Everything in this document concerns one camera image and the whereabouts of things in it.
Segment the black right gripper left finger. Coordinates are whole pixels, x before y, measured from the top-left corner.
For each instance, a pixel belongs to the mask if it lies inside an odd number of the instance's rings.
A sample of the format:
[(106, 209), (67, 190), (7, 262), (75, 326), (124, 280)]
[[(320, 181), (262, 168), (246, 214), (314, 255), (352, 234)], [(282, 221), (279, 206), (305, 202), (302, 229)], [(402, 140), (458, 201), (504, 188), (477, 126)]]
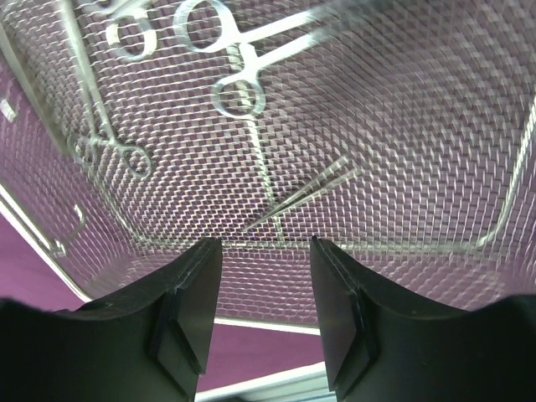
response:
[(2, 400), (194, 400), (221, 272), (221, 241), (207, 238), (74, 311), (2, 299)]

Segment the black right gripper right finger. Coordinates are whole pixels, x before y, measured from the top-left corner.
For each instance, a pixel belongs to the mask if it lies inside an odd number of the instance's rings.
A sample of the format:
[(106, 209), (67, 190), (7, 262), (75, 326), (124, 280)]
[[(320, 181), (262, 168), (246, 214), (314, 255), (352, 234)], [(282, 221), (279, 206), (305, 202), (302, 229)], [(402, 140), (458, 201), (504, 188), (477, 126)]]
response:
[(319, 238), (310, 263), (328, 386), (338, 400), (534, 400), (534, 296), (475, 311), (449, 307)]

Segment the purple cloth wrap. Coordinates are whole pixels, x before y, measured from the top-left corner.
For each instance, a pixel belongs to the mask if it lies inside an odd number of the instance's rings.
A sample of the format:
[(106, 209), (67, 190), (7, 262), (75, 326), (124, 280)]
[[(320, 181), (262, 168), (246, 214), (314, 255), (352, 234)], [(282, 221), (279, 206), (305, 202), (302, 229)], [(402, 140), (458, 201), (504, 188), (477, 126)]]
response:
[[(6, 219), (1, 219), (1, 295), (52, 311), (83, 304)], [(217, 324), (198, 391), (322, 361), (318, 335)]]

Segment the wire mesh instrument tray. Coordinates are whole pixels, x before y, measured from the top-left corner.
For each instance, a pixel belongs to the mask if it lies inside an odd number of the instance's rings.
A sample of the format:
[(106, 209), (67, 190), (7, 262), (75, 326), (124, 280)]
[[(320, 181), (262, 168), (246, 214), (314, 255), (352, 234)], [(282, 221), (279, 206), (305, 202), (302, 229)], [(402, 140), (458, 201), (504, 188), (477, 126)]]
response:
[[(309, 242), (473, 310), (535, 291), (535, 4), (353, 1), (354, 19), (264, 68), (265, 109), (218, 112), (213, 84), (236, 45), (195, 53), (173, 30), (184, 1), (152, 1), (157, 49), (127, 62), (106, 42), (109, 1), (70, 1), (118, 139), (89, 167), (60, 1), (1, 4), (1, 210), (83, 302), (198, 240), (223, 245), (224, 320), (316, 323)], [(221, 1), (242, 32), (332, 1)], [(363, 173), (244, 231), (344, 154)]]

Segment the steel tweezers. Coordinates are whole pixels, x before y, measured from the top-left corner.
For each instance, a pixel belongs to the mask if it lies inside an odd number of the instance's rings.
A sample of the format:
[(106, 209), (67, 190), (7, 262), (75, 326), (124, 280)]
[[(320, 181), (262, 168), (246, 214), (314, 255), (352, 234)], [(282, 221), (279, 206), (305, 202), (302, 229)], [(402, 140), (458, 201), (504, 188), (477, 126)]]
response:
[(266, 212), (260, 218), (245, 226), (244, 231), (254, 228), (268, 219), (284, 214), (289, 209), (307, 204), (315, 197), (319, 197), (363, 173), (360, 167), (353, 167), (345, 173), (339, 171), (351, 162), (350, 154), (344, 154), (331, 165), (324, 168), (316, 177), (308, 181), (296, 192), (279, 202), (275, 207)]

